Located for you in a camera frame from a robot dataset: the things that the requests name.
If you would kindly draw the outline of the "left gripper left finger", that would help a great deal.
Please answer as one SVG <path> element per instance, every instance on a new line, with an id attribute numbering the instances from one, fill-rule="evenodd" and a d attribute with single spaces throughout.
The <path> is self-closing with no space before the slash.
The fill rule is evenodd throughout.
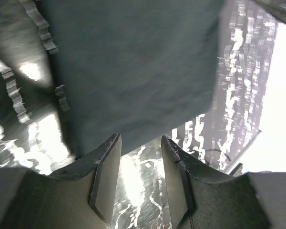
<path id="1" fill-rule="evenodd" d="M 112 221 L 122 138 L 48 176 L 0 168 L 0 229 L 107 229 Z"/>

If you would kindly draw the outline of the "black t shirt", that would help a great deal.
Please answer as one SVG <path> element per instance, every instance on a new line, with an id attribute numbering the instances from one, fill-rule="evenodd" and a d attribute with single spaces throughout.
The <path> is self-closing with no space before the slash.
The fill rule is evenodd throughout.
<path id="1" fill-rule="evenodd" d="M 42 0 L 70 107 L 71 150 L 112 134 L 122 154 L 209 110 L 222 0 Z"/>

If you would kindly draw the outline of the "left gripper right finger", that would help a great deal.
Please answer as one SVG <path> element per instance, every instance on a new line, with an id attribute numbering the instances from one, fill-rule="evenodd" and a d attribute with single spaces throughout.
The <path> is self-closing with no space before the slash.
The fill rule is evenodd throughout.
<path id="1" fill-rule="evenodd" d="M 248 175 L 233 177 L 184 152 L 170 137 L 161 149 L 174 229 L 268 229 Z"/>

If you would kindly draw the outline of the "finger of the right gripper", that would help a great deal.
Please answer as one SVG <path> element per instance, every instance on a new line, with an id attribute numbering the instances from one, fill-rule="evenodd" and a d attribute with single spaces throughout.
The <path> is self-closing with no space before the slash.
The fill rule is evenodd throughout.
<path id="1" fill-rule="evenodd" d="M 253 0 L 278 21 L 286 24 L 286 0 Z"/>

